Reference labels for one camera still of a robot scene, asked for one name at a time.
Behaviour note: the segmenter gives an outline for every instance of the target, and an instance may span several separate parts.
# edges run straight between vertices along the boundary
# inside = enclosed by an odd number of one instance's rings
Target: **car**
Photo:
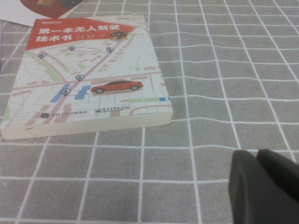
[[[117,90],[136,91],[142,87],[143,84],[141,82],[123,80],[123,81],[115,81],[115,82],[107,83],[105,85],[95,86],[91,89],[91,92],[101,94],[105,91],[117,91]]]

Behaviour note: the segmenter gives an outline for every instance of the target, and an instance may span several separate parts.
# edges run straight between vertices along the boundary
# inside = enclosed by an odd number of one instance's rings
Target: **gray tablecloth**
[[[232,223],[234,150],[299,161],[297,0],[86,0],[71,17],[122,13],[149,22],[172,124],[1,140],[0,224]],[[1,24],[3,116],[30,29]]]

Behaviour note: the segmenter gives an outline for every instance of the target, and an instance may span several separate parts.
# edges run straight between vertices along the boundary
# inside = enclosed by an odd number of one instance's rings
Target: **book cover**
[[[0,128],[9,139],[105,131],[172,112],[144,16],[41,19]]]
[[[2,0],[0,19],[32,27],[35,19],[65,18],[84,0]]]

